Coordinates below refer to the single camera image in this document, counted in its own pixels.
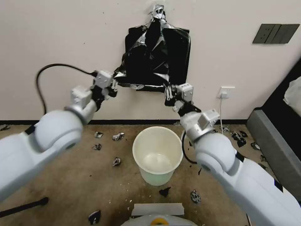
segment debris on floor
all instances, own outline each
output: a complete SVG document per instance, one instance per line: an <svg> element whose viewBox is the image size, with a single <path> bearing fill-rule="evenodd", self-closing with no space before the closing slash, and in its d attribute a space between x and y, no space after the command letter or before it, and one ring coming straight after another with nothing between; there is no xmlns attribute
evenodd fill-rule
<svg viewBox="0 0 301 226"><path fill-rule="evenodd" d="M230 131L230 135L232 136L232 138L234 140L237 141L237 145L238 145L239 148L244 146L247 143L246 140L239 133L236 133L234 131Z"/></svg>
<svg viewBox="0 0 301 226"><path fill-rule="evenodd" d="M242 131L242 130L240 130L239 132L240 132L240 135L241 135L242 137L248 137L248 135L246 134L246 132L244 132L244 131Z"/></svg>
<svg viewBox="0 0 301 226"><path fill-rule="evenodd" d="M103 136L103 133L101 132L95 132L94 137L95 138L101 138Z"/></svg>
<svg viewBox="0 0 301 226"><path fill-rule="evenodd" d="M228 126L223 126L223 132L229 132L230 128Z"/></svg>
<svg viewBox="0 0 301 226"><path fill-rule="evenodd" d="M9 130L10 129L10 125L3 125L3 127L0 129L0 131L5 131L5 130Z"/></svg>
<svg viewBox="0 0 301 226"><path fill-rule="evenodd" d="M119 166L121 163L121 158L115 157L112 166Z"/></svg>
<svg viewBox="0 0 301 226"><path fill-rule="evenodd" d="M92 147L93 150L100 151L101 149L101 144L95 144L94 147Z"/></svg>
<svg viewBox="0 0 301 226"><path fill-rule="evenodd" d="M261 163L258 163L258 165L260 165L265 171L267 170L267 167Z"/></svg>
<svg viewBox="0 0 301 226"><path fill-rule="evenodd" d="M259 145L258 145L256 142L251 143L251 147L252 147L254 150L260 151L260 147L259 147Z"/></svg>
<svg viewBox="0 0 301 226"><path fill-rule="evenodd" d="M171 189L171 187L168 187L168 188L165 188L165 189L161 189L159 191L160 195L162 195L162 196L164 196L166 198L168 196L169 189Z"/></svg>
<svg viewBox="0 0 301 226"><path fill-rule="evenodd" d="M218 131L216 129L213 129L210 131L210 133L217 133Z"/></svg>
<svg viewBox="0 0 301 226"><path fill-rule="evenodd" d="M100 220L100 216L101 216L101 212L100 210L97 210L93 213L91 213L89 216L88 216L88 220L90 221L90 224L93 225L93 224L97 224Z"/></svg>
<svg viewBox="0 0 301 226"><path fill-rule="evenodd" d="M266 161L267 161L267 159L265 158L265 156L264 156L264 155L260 155L260 161L262 161L262 162L266 162Z"/></svg>
<svg viewBox="0 0 301 226"><path fill-rule="evenodd" d="M118 133L116 135L113 135L112 139L113 139L113 141L117 141L117 140L121 140L123 137L124 137L124 133L120 132L120 133Z"/></svg>
<svg viewBox="0 0 301 226"><path fill-rule="evenodd" d="M196 190L193 190L192 192L190 192L190 198L196 204L201 202L201 197L198 195Z"/></svg>

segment white bucket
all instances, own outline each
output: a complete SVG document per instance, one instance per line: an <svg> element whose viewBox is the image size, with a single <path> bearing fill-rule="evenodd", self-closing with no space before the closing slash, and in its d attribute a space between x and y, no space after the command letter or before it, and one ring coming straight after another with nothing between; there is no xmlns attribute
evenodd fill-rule
<svg viewBox="0 0 301 226"><path fill-rule="evenodd" d="M141 131L133 143L133 157L143 179L154 186L167 183L183 158L180 138L161 126Z"/></svg>

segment black cable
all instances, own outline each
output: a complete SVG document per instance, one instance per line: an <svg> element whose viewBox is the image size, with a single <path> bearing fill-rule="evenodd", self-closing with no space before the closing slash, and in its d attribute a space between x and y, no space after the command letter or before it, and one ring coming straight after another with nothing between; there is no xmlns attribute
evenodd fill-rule
<svg viewBox="0 0 301 226"><path fill-rule="evenodd" d="M46 70L47 68L50 68L50 67L55 67L55 66L70 67L70 68L73 68L73 69L78 70L78 71L80 71L80 72L83 72L83 73L85 73L85 74L92 75L92 76L94 76L94 77L96 77L96 75L97 75L97 72L96 72L96 71L89 73L89 72L84 71L84 70L82 70L82 69L80 69L80 68L78 68L78 67L75 67L75 66L72 66L72 65L69 65L69 64L62 64L62 63L49 64L49 65L47 65L47 66L41 68L41 69L39 70L39 72L37 73L36 77L35 77L35 85L36 85L36 88L37 88L37 91L38 91L38 95L39 95L39 97L40 97L40 99L41 99L41 102L42 102L42 104L43 104L44 115L47 113L47 107L46 107L46 103L45 103L44 97L43 97L43 95L42 95L42 93L41 93L41 90L40 90L39 77L40 77L41 73L42 73L44 70Z"/></svg>
<svg viewBox="0 0 301 226"><path fill-rule="evenodd" d="M183 155L184 155L184 157L187 159L187 161L189 161L190 163L192 163L192 164L197 164L197 162L190 160L190 159L187 157L186 153L185 153L185 150L184 150L184 140L185 140L185 136L186 136L186 131L184 130L183 137L182 137L182 151L183 151Z"/></svg>

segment light switch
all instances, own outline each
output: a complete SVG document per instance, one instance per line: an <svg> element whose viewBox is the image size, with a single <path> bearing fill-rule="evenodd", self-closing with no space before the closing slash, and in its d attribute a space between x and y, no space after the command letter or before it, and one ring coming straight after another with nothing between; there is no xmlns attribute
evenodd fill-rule
<svg viewBox="0 0 301 226"><path fill-rule="evenodd" d="M286 44L300 24L261 24L253 44Z"/></svg>

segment black garbage bag taped to wall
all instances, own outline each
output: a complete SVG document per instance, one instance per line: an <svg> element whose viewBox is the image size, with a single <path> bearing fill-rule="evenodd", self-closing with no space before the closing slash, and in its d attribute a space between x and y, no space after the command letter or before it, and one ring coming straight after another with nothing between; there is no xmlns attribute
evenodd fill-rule
<svg viewBox="0 0 301 226"><path fill-rule="evenodd" d="M114 78L120 86L144 91L164 92L169 84L183 84L190 45L189 30L167 23L164 6L155 5L147 25L129 29Z"/></svg>

